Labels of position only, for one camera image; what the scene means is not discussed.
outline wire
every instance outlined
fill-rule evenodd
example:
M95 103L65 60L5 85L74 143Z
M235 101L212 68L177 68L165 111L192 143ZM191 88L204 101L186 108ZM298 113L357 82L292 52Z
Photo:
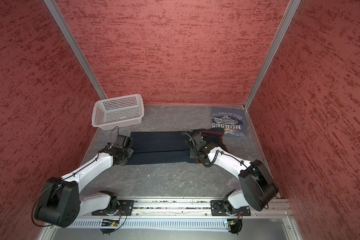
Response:
M198 160L202 163L202 165L203 165L204 167L211 167L211 166L216 162L217 154L218 154L218 153L215 154L215 157L213 158L213 161L210 162L210 164L206 164L206 163L204 162L204 160L200 157L199 153L198 153L197 150L196 150L196 143L195 143L195 140L193 139L193 137L191 137L191 135L189 135L189 134L186 133L186 132L183 132L182 135L187 135L187 136L190 138L190 140L192 141L193 150L195 151L196 159L198 159Z
M221 154L226 155L226 156L229 156L229 157L232 157L233 159L235 159L236 161L238 161L240 164L243 164L242 162L240 162L240 161L239 161L237 158L235 158L234 156L225 154L224 152L221 152Z
M49 185L46 189L44 189L44 191L41 192L41 194L39 195L39 197L37 198L35 204L33 205L32 211L31 211L31 220L33 222L34 225L38 226L38 227L49 227L52 226L53 224L49 224L49 225L39 225L37 224L34 220L33 220L33 211L36 207L36 204L39 202L40 197L43 195L43 193L45 193L46 190L48 190L48 188L52 187L54 184Z
M117 135L119 135L119 126L116 126L117 127ZM116 127L114 127L113 129L112 129L112 131L110 132L110 135L109 135L109 142L112 144L112 132L113 132L113 130L115 130L115 128Z
M237 235L239 235L239 232L241 231L242 228L243 228L243 215L241 215L240 228L239 228Z
M120 227L118 227L115 231L117 231L119 228L121 228L124 225L125 221L127 220L127 216L128 216L127 211L125 209L123 209L123 208L121 208L121 209L125 211L125 220L124 220L123 224L121 224Z
M96 156L96 158L95 158L93 161L91 161L89 164L83 166L83 167L82 167L81 169L79 169L77 172L72 173L72 175L70 175L69 177L66 177L66 178L62 179L61 181L64 181L64 180L66 180L67 178L70 178L70 177L74 177L78 172L80 172L80 171L83 170L84 168L88 167L88 166L91 165L93 162L97 161L97 159L99 158L99 154L100 154L100 151L97 151L97 156Z
M84 168L86 168L88 165L91 165L93 162L97 161L97 159L99 158L99 154L100 154L100 152L97 151L97 156L96 156L96 158L95 158L91 163L85 165L84 167L82 167L81 169L79 169L77 172L74 172L74 173L73 173L72 175L70 175L69 177L66 177L66 178L64 178L64 179L62 179L62 180L59 180L58 182L61 183L62 181L64 181L64 180L67 179L67 178L74 177L78 172L80 172L81 170L83 170ZM39 195L39 197L37 198L37 200L35 201L34 205L33 205L33 208L32 208L32 211L31 211L31 220L32 220L32 223L33 223L35 226L38 226L38 227L49 227L49 226L52 226L52 225L53 225L53 224L49 224L49 225L39 225L39 224L37 224L37 223L33 220L33 212L34 212L34 210L35 210L35 207L36 207L37 203L39 202L40 197L43 195L43 193L45 193L45 191L46 191L47 189L49 189L50 187L52 187L52 186L54 186L54 185L55 185L55 184L49 185L46 189L44 189L44 190L41 192L41 194ZM58 188L53 192L52 196L55 195L56 192L57 192L60 188L61 188L61 185L58 186Z
M251 166L257 167L257 169L260 171L260 169L259 169L258 166L251 164L249 167L251 167ZM259 187L259 189L261 190L261 192L262 192L263 195L265 196L263 190L261 189L260 185L258 184L258 182L256 181L256 179L255 179L254 176L252 175L251 171L248 171L248 172L250 173L250 175L252 176L253 180L255 181L255 183L257 184L257 186Z
M241 216L241 210L239 209L239 215L237 216L235 222L240 218L240 216Z
M119 223L120 223L121 214L123 213L123 210L120 208L120 209L119 209L119 212L120 212L120 214L119 214Z

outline robotic arm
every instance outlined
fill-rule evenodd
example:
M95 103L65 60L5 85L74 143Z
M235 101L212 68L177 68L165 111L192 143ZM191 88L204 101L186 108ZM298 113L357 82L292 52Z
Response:
M239 179L241 190L233 191L224 199L227 213L233 214L245 206L261 211L279 192L276 182L261 161L250 162L224 152L214 143L205 142L200 133L190 136L185 132L183 135L189 137L186 143L191 148L190 157L196 158L205 167L220 166Z
M81 190L104 170L113 165L125 165L133 150L132 139L118 135L116 143L101 149L97 156L78 169L47 180L39 197L34 218L60 227L68 227L77 216L99 209L109 215L119 210L116 194L99 192L80 197Z
M261 211L278 193L276 183L259 160L250 162L235 157L213 143L207 144L200 133L185 135L189 137L186 142L191 148L190 157L196 158L205 167L220 166L240 180L242 189L233 191L223 201L223 208L228 214L235 214L240 207L249 205ZM114 215L119 210L116 194L102 191L81 197L79 193L104 170L113 165L125 165L133 153L131 146L131 138L118 135L115 144L108 143L83 166L61 178L48 179L35 204L34 218L68 227L77 216L96 210Z

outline white plastic basket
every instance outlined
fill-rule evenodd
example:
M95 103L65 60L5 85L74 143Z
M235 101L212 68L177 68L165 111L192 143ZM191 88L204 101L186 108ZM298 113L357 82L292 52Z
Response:
M103 130L141 123L144 116L143 98L133 94L99 100L92 112L92 126Z

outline gray floor panel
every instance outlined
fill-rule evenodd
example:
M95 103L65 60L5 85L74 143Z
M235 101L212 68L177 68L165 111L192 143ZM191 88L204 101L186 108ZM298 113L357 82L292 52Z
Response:
M145 107L141 124L121 127L120 133L132 131L186 131L211 128L211 106L154 106ZM240 109L238 106L226 108ZM96 156L110 141L110 130L102 131L91 152ZM224 136L223 142L231 154L245 160L259 159L252 137ZM205 168L186 162L148 164L140 166L112 166L90 182L81 195L108 190L119 196L166 197L224 197L233 189L240 189L238 179L218 166Z

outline red textured wall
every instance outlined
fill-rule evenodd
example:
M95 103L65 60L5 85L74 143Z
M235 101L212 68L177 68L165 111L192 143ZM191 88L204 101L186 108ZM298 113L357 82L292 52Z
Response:
M0 240L37 237L36 196L80 165L98 99L44 2L0 1Z
M108 98L243 104L289 0L56 0Z
M302 0L249 112L304 240L360 239L360 1Z

